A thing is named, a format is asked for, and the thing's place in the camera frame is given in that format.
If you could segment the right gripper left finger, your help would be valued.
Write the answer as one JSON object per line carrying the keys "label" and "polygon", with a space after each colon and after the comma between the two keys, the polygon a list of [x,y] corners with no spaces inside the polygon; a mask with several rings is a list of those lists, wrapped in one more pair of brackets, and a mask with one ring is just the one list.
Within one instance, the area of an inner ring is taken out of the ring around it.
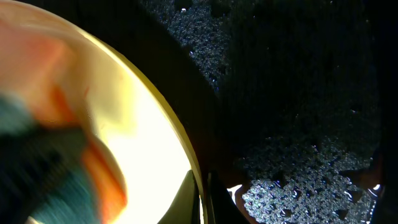
{"label": "right gripper left finger", "polygon": [[173,202],[158,224],[200,224],[200,196],[192,170],[187,172]]}

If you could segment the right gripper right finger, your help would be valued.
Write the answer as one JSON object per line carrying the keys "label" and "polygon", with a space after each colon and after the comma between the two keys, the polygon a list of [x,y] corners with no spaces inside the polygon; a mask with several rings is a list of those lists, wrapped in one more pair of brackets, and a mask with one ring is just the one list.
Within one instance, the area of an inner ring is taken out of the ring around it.
{"label": "right gripper right finger", "polygon": [[208,174],[207,199],[208,223],[210,224],[249,224],[234,204],[227,188],[217,172]]}

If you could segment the yellow plate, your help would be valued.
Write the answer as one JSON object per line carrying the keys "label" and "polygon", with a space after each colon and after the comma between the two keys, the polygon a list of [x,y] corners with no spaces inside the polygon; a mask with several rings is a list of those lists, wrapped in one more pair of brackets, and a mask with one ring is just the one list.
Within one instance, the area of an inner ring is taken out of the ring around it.
{"label": "yellow plate", "polygon": [[[120,184],[126,207],[111,223],[158,223],[187,172],[193,171],[205,222],[192,145],[175,113],[147,77],[117,51],[65,19],[30,4],[1,2],[1,21],[62,40],[73,53],[66,101]],[[103,223],[97,192],[79,162],[43,196],[37,223]]]}

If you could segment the green orange sponge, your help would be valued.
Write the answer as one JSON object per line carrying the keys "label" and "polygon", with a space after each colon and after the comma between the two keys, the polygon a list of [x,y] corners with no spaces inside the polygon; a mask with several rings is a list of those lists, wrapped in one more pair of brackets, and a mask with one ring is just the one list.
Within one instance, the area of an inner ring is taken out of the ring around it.
{"label": "green orange sponge", "polygon": [[71,111],[62,83],[74,56],[62,40],[1,23],[1,222],[24,223],[41,198],[84,162],[103,223],[126,196]]}

